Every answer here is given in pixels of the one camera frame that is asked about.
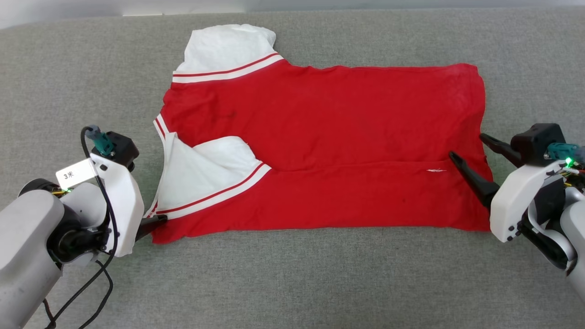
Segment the gray couch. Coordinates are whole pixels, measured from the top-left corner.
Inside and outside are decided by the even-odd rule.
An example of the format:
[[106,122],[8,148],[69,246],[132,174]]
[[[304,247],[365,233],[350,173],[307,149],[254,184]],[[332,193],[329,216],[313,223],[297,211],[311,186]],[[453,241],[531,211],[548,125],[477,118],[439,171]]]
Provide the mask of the gray couch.
[[[0,207],[36,177],[82,159],[81,127],[130,136],[146,204],[162,171],[152,120],[190,31],[265,26],[300,66],[475,64],[483,131],[509,140],[535,122],[585,144],[585,8],[276,12],[103,18],[0,30]],[[512,170],[488,152],[496,180]],[[97,266],[66,268],[58,309]],[[109,268],[94,328],[582,328],[585,305],[525,238],[436,228],[227,232],[148,238]],[[101,277],[59,319],[76,328]],[[48,323],[42,308],[27,328]]]

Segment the black bracket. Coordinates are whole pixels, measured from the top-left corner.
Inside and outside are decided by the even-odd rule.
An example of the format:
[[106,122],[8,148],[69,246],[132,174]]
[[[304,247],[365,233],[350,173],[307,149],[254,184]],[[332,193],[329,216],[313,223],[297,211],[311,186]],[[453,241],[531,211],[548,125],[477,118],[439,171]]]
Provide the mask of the black bracket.
[[138,241],[145,236],[152,233],[155,229],[161,227],[168,221],[166,215],[154,215],[148,218],[142,218],[140,222],[140,226],[138,227],[138,232],[136,233],[136,240]]
[[529,130],[512,137],[510,145],[521,155],[523,164],[546,167],[555,161],[545,158],[552,143],[565,143],[558,124],[534,124]]
[[108,156],[103,156],[94,147],[91,149],[91,153],[125,166],[129,172],[132,172],[134,170],[134,159],[140,155],[134,142],[130,138],[113,131],[107,132],[106,135],[112,141],[114,151]]
[[553,239],[540,232],[535,232],[534,226],[528,220],[526,213],[524,213],[522,221],[518,225],[518,232],[532,242],[556,268],[563,270],[567,268],[569,260],[564,250]]
[[108,242],[105,230],[89,231],[81,227],[78,215],[67,205],[61,222],[47,239],[47,250],[58,263],[69,263],[87,252],[104,250]]

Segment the label tag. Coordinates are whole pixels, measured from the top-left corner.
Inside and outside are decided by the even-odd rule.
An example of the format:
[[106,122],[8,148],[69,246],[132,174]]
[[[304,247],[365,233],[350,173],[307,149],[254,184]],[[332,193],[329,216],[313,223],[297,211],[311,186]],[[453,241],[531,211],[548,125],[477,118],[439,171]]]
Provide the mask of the label tag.
[[59,170],[56,175],[59,186],[65,190],[97,176],[98,173],[95,171],[94,162],[90,158],[87,158],[65,169]]

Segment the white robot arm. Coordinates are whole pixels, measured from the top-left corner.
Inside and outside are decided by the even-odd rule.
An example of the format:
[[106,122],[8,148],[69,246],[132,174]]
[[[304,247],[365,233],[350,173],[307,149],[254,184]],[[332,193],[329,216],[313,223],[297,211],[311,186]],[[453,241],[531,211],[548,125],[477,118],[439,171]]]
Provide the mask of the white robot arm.
[[[26,324],[61,277],[63,265],[84,266],[97,261],[99,253],[107,253],[108,261],[98,262],[97,277],[114,256],[132,253],[136,240],[166,221],[165,217],[142,218],[142,196],[130,174],[138,156],[132,140],[114,132],[101,133],[95,126],[84,130],[90,138],[103,139],[89,155],[97,179],[103,180],[100,187],[81,183],[63,190],[36,179],[0,211],[0,329]],[[68,304],[50,319],[50,327]]]
[[557,268],[585,302],[585,162],[583,148],[565,144],[557,124],[535,124],[509,144],[481,134],[495,153],[516,165],[502,186],[482,178],[450,153],[482,204],[501,242],[524,235]]

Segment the black cable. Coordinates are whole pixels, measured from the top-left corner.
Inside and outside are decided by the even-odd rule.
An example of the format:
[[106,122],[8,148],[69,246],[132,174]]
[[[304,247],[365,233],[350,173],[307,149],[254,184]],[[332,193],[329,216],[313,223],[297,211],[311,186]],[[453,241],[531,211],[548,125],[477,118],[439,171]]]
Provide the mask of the black cable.
[[[87,149],[87,143],[85,142],[85,132],[91,129],[90,127],[83,127],[83,129],[81,130],[81,147],[83,148],[83,153],[85,154],[86,158],[90,157],[90,152]],[[114,254],[116,254],[116,250],[118,248],[118,225],[116,224],[116,216],[113,213],[112,210],[112,203],[110,202],[110,199],[108,197],[108,193],[106,192],[106,189],[104,187],[104,184],[102,182],[102,180],[99,178],[99,176],[95,176],[95,180],[98,183],[98,187],[100,189],[100,191],[102,192],[102,195],[104,197],[104,200],[106,201],[106,217],[104,219],[104,223],[102,224],[103,227],[105,229],[108,229],[109,227],[109,223],[110,221],[112,222],[112,228],[113,228],[113,246],[112,246],[112,250],[109,252],[109,257],[106,260],[106,262],[104,264],[102,264],[99,261],[96,261],[96,263],[98,263],[100,265],[100,269],[99,271],[97,271],[96,274],[93,275],[93,277],[91,277],[91,279],[83,285],[83,287],[81,287],[71,298],[69,298],[69,300],[61,307],[61,309],[57,312],[57,314],[55,314],[55,316],[53,317],[53,319],[51,320],[51,318],[49,318],[49,320],[51,321],[51,324],[56,325],[56,321],[57,319],[61,316],[61,314],[65,311],[65,309],[79,296],[81,295],[81,293],[87,289],[87,287],[89,287],[94,281],[95,279],[98,278],[98,276],[100,276],[102,273],[106,273],[106,276],[108,277],[108,280],[110,281],[111,285],[110,285],[110,290],[108,291],[108,293],[106,294],[105,299],[102,301],[103,304],[105,304],[105,300],[108,299],[110,293],[111,293],[111,289],[113,289],[113,282],[111,281],[111,278],[109,277],[109,274],[107,274],[106,272],[106,268],[108,267],[108,265],[112,262]],[[94,316],[92,316],[90,318],[90,320],[88,320],[88,322],[83,324],[82,328],[85,328],[91,321],[93,321],[99,314],[99,312],[101,311],[101,309],[103,308],[103,305],[100,304],[100,308],[98,309],[98,312],[96,312],[96,314],[94,314]]]
[[49,307],[49,302],[47,301],[47,299],[43,299],[43,304],[44,304],[44,311],[47,313],[47,317],[49,318],[49,325],[45,328],[45,329],[54,329],[57,327],[57,324],[55,323],[55,318],[53,317],[53,314],[51,313],[51,308]]
[[92,315],[89,318],[89,320],[87,320],[84,324],[82,324],[81,327],[79,327],[79,329],[83,329],[83,328],[87,327],[92,321],[95,320],[95,318],[98,317],[99,312],[101,312],[102,309],[104,308],[104,305],[106,305],[106,302],[108,301],[109,295],[112,293],[112,290],[113,290],[113,281],[112,281],[112,278],[110,277],[110,275],[109,275],[108,271],[106,270],[104,264],[102,264],[100,261],[95,261],[95,262],[104,270],[104,274],[108,278],[109,288],[108,288],[108,292],[106,293],[106,296],[104,296],[104,298],[102,299],[102,302],[99,304],[98,309],[95,311],[94,315]]

